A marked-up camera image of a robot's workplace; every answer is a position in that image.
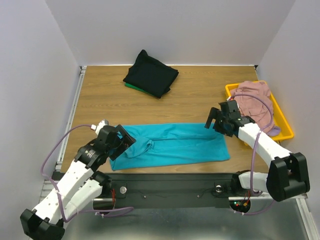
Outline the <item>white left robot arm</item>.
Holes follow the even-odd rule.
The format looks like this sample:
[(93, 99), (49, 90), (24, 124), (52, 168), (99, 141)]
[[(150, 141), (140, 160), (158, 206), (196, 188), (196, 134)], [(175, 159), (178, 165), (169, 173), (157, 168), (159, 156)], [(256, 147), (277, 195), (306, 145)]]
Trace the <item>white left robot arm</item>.
[(85, 213), (85, 207), (98, 196), (111, 195), (111, 203), (116, 203), (112, 179), (99, 167), (107, 159), (114, 161), (136, 140), (121, 125), (111, 126), (105, 120), (90, 125), (90, 129), (96, 138), (79, 148), (58, 182), (43, 174), (53, 189), (33, 209), (25, 209), (20, 215), (23, 232), (32, 240), (62, 239), (64, 224)]

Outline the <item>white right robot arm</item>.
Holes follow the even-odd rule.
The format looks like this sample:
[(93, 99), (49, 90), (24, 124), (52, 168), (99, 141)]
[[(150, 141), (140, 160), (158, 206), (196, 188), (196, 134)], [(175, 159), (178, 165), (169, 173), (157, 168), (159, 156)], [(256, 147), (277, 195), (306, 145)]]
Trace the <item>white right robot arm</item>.
[(264, 133), (249, 116), (241, 116), (235, 100), (212, 107), (205, 128), (228, 137), (236, 136), (248, 144), (254, 155), (259, 155), (268, 166), (268, 173), (252, 170), (238, 172), (230, 182), (231, 192), (242, 195), (247, 190), (268, 193), (277, 202), (306, 194), (310, 179), (306, 157), (282, 147)]

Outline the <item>turquoise t shirt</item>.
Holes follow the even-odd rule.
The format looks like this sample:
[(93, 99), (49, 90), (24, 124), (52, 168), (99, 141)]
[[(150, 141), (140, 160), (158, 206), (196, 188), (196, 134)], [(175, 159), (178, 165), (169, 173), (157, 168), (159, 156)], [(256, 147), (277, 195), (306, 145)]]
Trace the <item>turquoise t shirt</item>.
[(110, 161), (113, 171), (230, 159), (225, 137), (203, 123), (126, 125), (124, 129), (136, 142)]

